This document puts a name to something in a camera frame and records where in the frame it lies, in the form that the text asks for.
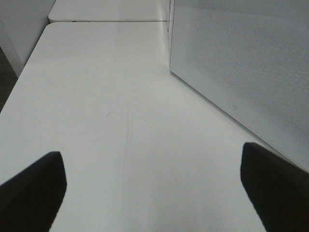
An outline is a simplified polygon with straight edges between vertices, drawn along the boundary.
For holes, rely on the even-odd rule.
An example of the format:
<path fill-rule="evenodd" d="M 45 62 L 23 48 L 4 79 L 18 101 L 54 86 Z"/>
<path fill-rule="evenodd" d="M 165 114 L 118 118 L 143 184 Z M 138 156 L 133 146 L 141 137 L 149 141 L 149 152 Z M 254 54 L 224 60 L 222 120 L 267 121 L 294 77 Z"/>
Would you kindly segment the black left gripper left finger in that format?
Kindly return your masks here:
<path fill-rule="evenodd" d="M 62 205 L 67 179 L 60 152 L 44 155 L 0 186 L 2 232 L 47 232 Z"/>

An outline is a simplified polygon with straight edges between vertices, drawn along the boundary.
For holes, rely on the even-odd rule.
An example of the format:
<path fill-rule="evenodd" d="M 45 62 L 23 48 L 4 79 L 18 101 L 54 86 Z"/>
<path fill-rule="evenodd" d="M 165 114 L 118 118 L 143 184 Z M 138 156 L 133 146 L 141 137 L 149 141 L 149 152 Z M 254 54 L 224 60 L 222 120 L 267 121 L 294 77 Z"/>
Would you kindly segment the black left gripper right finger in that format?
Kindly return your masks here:
<path fill-rule="evenodd" d="M 242 149 L 240 179 L 265 230 L 309 230 L 309 174 L 257 143 Z"/>

